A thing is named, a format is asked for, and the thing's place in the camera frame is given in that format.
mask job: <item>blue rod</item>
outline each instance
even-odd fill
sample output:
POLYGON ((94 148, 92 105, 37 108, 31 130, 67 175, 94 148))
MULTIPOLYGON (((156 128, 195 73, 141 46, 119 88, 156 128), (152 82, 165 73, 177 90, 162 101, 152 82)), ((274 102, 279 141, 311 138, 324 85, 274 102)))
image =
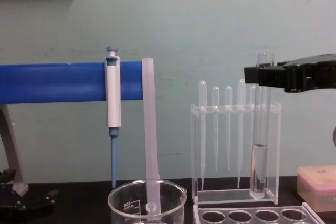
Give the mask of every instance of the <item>blue rod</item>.
MULTIPOLYGON (((121 100, 142 100, 141 62, 122 62, 121 100)), ((0 65, 0 104, 105 101, 104 63, 0 65)))

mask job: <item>micropipette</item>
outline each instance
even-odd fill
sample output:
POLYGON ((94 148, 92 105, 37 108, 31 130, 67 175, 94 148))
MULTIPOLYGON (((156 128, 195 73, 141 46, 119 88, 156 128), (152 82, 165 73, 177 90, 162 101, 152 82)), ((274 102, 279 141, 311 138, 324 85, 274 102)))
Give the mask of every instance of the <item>micropipette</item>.
POLYGON ((219 87, 212 88, 212 106, 214 107, 214 152, 215 166, 218 171, 218 106, 219 106, 219 87))
MULTIPOLYGON (((250 88, 250 105, 254 105, 255 98, 256 98, 256 85, 254 84, 250 88)), ((254 121, 253 117, 254 117, 254 110, 251 111, 251 119, 250 119, 251 148, 253 146, 253 121, 254 121)))
POLYGON ((201 108, 201 180, 202 180, 202 191, 204 187, 204 175, 205 175, 205 149, 206 149, 206 128, 205 128, 205 116, 206 116, 206 106, 207 106, 207 89, 206 81, 200 81, 198 86, 198 102, 201 108))
POLYGON ((245 80, 240 79, 238 82, 238 97, 237 104, 240 105, 238 112, 238 160, 237 160, 237 170, 238 170, 238 183, 237 188, 240 187, 240 176, 243 167, 243 141, 244 141, 244 105, 246 100, 246 85, 245 80))
POLYGON ((231 106, 232 106, 232 88, 230 86, 225 87, 225 106, 227 108, 226 112, 226 157, 227 157, 227 168, 230 170, 230 148, 231 148, 231 106))
POLYGON ((112 188, 117 183, 117 137, 121 126, 121 97, 120 97, 120 58, 116 56, 117 48, 107 47, 109 56, 106 57, 106 102, 107 126, 111 137, 111 175, 112 188))

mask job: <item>test tube with liquid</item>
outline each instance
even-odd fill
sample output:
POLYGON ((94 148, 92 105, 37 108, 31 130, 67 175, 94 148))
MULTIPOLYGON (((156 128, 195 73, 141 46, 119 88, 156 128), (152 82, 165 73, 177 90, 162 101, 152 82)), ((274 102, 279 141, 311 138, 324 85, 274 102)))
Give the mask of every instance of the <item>test tube with liquid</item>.
MULTIPOLYGON (((273 64, 273 54, 258 54, 257 66, 273 64)), ((250 195, 256 200, 265 196, 270 101, 271 88, 256 86, 250 178, 250 195)))

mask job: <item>pipette tip box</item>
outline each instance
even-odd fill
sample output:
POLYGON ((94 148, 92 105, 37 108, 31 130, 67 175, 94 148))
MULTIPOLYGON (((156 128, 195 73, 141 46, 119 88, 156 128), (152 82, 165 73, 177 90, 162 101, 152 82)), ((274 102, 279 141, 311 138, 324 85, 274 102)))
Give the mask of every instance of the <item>pipette tip box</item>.
POLYGON ((297 174, 297 192, 314 211, 336 211, 336 165, 300 166, 297 174))

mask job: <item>black clamp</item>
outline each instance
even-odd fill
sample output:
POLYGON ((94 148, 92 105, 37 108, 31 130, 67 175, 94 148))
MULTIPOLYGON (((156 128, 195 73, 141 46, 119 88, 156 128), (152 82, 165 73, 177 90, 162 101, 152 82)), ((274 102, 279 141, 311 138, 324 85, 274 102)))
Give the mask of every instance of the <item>black clamp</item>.
POLYGON ((0 171, 0 183, 8 183, 14 180, 16 171, 13 169, 7 169, 0 171))
POLYGON ((284 88, 287 93, 336 88, 336 54, 317 55, 277 66, 262 65, 244 69, 245 82, 284 88))
MULTIPOLYGON (((14 176, 15 171, 5 170, 0 173, 0 181, 8 182, 14 176)), ((0 185, 0 223, 25 223, 51 214, 57 194, 58 190, 52 190, 40 200, 26 202, 16 191, 0 185)))

